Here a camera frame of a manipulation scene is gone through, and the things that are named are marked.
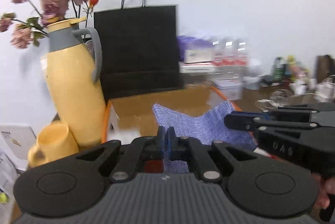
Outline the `person's right hand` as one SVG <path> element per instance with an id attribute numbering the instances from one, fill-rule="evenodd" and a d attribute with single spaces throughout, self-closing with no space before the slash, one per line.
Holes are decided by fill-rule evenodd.
<path id="1" fill-rule="evenodd" d="M 318 197 L 314 204 L 316 209 L 327 209 L 330 205 L 329 195 L 334 195 L 335 192 L 335 178 L 331 177 L 324 179 L 319 174 L 312 174 L 314 179 L 318 182 L 319 190 Z"/>

